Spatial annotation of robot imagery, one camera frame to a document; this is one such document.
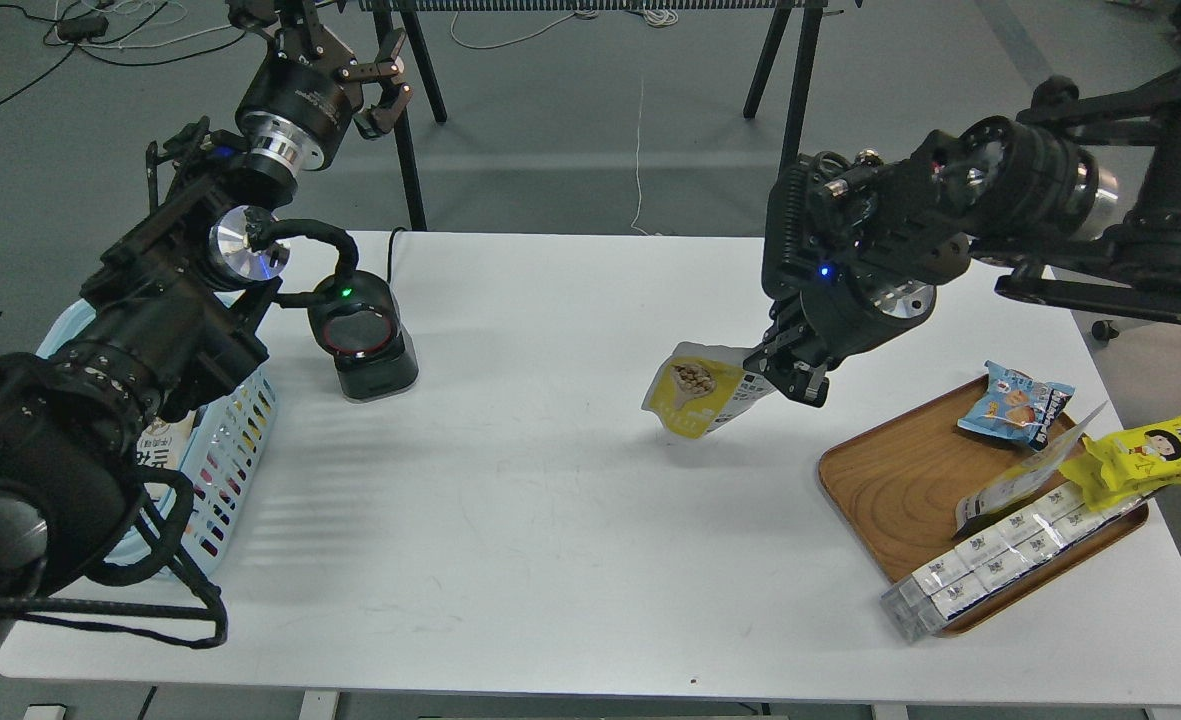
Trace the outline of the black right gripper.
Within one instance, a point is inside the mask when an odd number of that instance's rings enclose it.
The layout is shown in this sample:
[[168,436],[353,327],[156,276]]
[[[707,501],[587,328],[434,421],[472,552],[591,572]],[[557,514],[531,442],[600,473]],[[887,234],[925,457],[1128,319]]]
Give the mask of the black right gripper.
[[742,369],[823,407],[829,369],[928,319],[937,288],[968,269],[946,186],[959,150],[890,164],[800,155],[769,195],[762,288],[770,328]]

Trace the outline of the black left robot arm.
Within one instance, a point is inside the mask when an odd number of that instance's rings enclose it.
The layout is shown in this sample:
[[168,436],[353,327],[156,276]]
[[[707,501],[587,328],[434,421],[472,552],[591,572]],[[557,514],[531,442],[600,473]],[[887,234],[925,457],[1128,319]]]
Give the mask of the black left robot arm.
[[406,33],[372,9],[363,63],[312,1],[233,1],[235,28],[266,54],[235,132],[202,118],[146,153],[171,163],[146,218],[81,284],[86,327],[51,356],[0,356],[0,646],[18,621],[115,631],[113,618],[209,621],[205,639],[136,629],[207,650],[226,642],[218,587],[183,546],[193,482],[136,459],[156,420],[237,392],[269,352],[270,306],[304,309],[350,395],[390,395],[417,375],[389,283],[360,269],[355,240],[317,220],[278,220],[306,170],[328,168],[348,127],[394,133],[412,90]]

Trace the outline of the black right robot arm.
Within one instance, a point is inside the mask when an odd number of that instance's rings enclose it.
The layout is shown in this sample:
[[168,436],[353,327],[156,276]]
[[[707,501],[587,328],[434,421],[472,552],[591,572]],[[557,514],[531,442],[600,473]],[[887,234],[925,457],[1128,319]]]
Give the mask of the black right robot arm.
[[1085,99],[1053,76],[1014,118],[937,129],[903,161],[788,161],[744,368],[818,407],[828,372],[924,323],[976,260],[1009,269],[1006,299],[1181,325],[1181,67]]

